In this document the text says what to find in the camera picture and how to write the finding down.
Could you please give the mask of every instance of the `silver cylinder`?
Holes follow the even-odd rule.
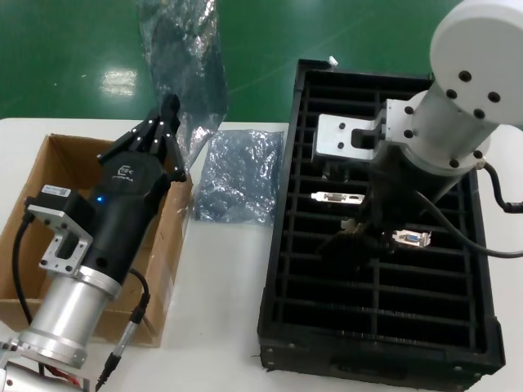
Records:
[[[26,367],[9,363],[6,386],[0,385],[0,392],[78,392],[77,386],[57,378],[40,376]]]
[[[75,278],[56,276],[31,326],[19,340],[31,350],[80,368],[86,344],[107,304],[107,293]]]
[[[120,341],[114,347],[113,354],[117,357],[121,357],[123,354],[123,351],[127,347],[127,345],[131,342],[132,337],[134,336],[134,332],[138,329],[138,324],[133,323],[130,321],[127,323],[127,326],[125,327],[125,331],[123,331],[123,335],[120,338]]]
[[[460,159],[473,153],[498,124],[461,110],[437,82],[432,84],[413,115],[413,131],[439,153]]]

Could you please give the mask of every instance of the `black plastic crate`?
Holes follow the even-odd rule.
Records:
[[[364,194],[368,184],[363,172],[328,180],[311,164],[318,116],[375,118],[386,99],[407,100],[430,85],[429,77],[345,73],[299,61],[258,323],[265,368],[457,391],[505,364],[486,256],[471,254],[430,216],[407,226],[431,231],[430,247],[400,249],[358,273],[315,254],[355,207],[318,203],[311,193]],[[438,206],[485,244],[475,172]]]

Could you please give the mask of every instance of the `metal plate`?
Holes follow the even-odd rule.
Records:
[[[341,116],[320,114],[318,118],[318,131],[315,132],[315,156],[325,158],[352,158],[360,161],[370,161],[375,153],[371,149],[357,149],[351,144],[353,129],[373,130],[380,118],[374,120],[360,120]]]
[[[342,204],[361,204],[364,199],[363,194],[336,194],[332,192],[316,192],[311,194],[311,198],[324,203]]]
[[[50,359],[44,355],[41,355],[39,353],[36,353],[35,351],[31,350],[29,347],[26,347],[24,345],[18,345],[20,342],[16,339],[11,339],[9,342],[4,343],[0,341],[0,371],[5,369],[6,366],[9,363],[12,363],[13,361],[16,361],[20,357],[30,359],[36,363],[42,363],[44,365],[53,366],[54,368],[68,373],[71,376],[74,376],[77,378],[78,381],[80,381],[80,384],[82,385],[81,389],[78,387],[75,387],[71,384],[70,389],[71,390],[78,390],[82,392],[95,392],[95,382],[91,382],[91,380],[87,377],[87,374],[79,370],[77,368],[68,366],[62,362],[55,361],[54,359]],[[54,388],[56,384],[50,383],[49,387],[45,388],[44,390],[40,389],[42,392],[52,392],[55,391],[56,388]]]
[[[28,211],[55,232],[55,237],[42,256],[40,267],[56,274],[74,275],[92,243],[91,235],[63,211],[34,205],[30,205]],[[62,259],[56,254],[69,232],[78,237],[78,243],[72,255],[68,259]]]
[[[428,247],[431,244],[432,233],[419,233],[410,230],[397,230],[392,234],[392,238],[397,243],[410,247]]]

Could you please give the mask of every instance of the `screw hole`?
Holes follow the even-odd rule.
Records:
[[[479,118],[480,120],[482,120],[483,118],[485,118],[485,112],[481,109],[476,109],[476,110],[474,110],[474,116],[476,116],[476,118]]]
[[[458,93],[452,89],[449,89],[447,90],[447,96],[451,99],[451,100],[455,100],[456,98],[458,98]]]
[[[497,104],[501,100],[501,96],[497,92],[492,91],[489,93],[489,100]]]
[[[96,265],[98,265],[99,267],[105,268],[107,266],[107,260],[104,259],[103,257],[98,257],[96,259]]]
[[[470,72],[468,71],[461,71],[459,73],[459,79],[462,81],[462,82],[470,82],[472,80],[472,75]]]

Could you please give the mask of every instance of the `electronic component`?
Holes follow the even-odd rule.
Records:
[[[361,204],[364,196],[362,194],[333,194],[329,192],[316,192],[311,198],[318,202]]]
[[[410,247],[428,247],[431,244],[431,233],[417,233],[409,230],[397,230],[392,238],[403,245]]]

